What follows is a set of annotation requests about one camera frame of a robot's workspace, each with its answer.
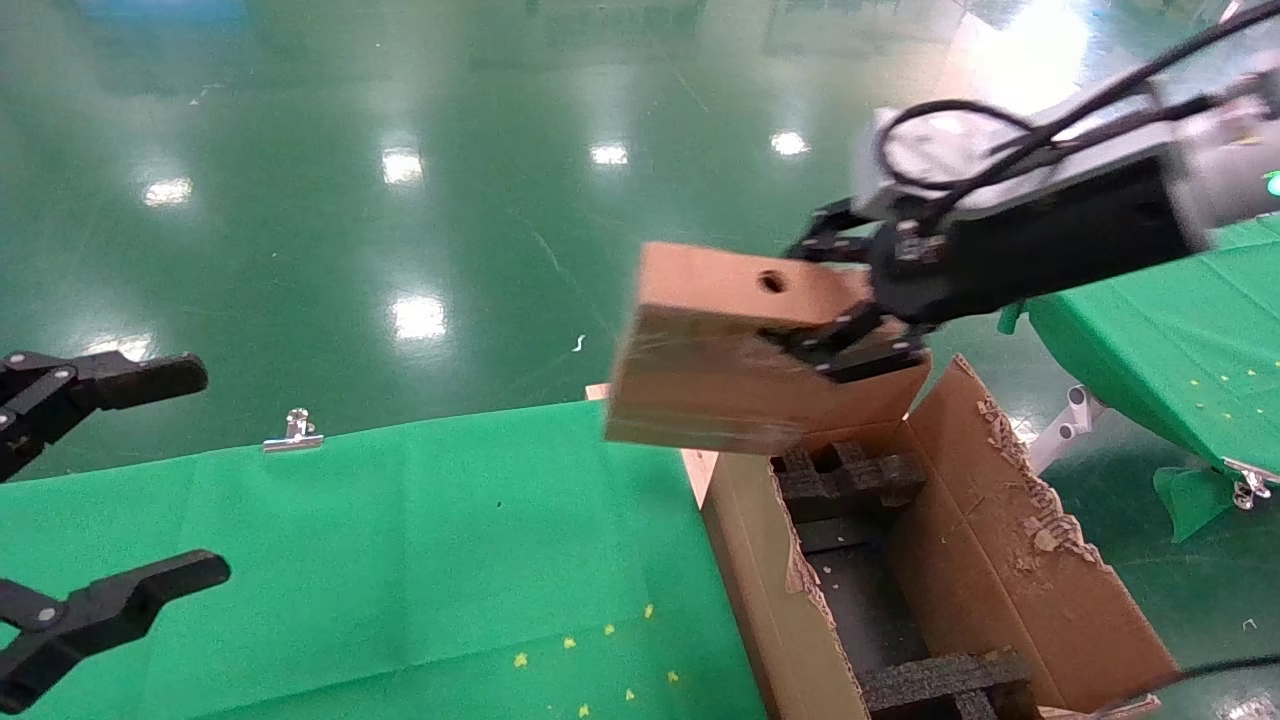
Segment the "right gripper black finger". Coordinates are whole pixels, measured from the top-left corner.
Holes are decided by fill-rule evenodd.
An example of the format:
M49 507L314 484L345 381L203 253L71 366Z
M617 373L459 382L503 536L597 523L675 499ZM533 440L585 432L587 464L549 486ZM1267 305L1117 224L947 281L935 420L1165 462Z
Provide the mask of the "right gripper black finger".
M920 366L929 323L905 322L872 300L813 327L772 328L771 343L836 384Z
M872 236L881 220L855 208L852 199L819 206L799 240L790 246L790 258L805 263L865 263Z

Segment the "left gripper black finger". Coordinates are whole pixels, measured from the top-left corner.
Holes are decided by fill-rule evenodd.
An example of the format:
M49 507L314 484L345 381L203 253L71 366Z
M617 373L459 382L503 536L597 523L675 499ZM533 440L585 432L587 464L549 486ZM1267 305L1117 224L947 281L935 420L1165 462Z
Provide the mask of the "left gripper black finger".
M1 479L10 480L96 411L196 395L209 373L193 354L133 361L118 350L78 357L3 356Z
M1 710L23 714L84 660L146 637L168 603L229 579L229 562L206 550L100 578L63 600L3 579L3 624L17 634L1 652Z

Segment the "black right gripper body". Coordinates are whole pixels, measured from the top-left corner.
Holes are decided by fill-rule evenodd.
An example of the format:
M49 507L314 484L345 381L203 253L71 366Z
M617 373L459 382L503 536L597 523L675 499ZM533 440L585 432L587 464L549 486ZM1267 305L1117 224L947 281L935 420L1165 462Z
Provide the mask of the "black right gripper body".
M870 286L890 315L916 325L992 313L1206 249L1164 164L1143 158L936 236L888 224L870 250Z

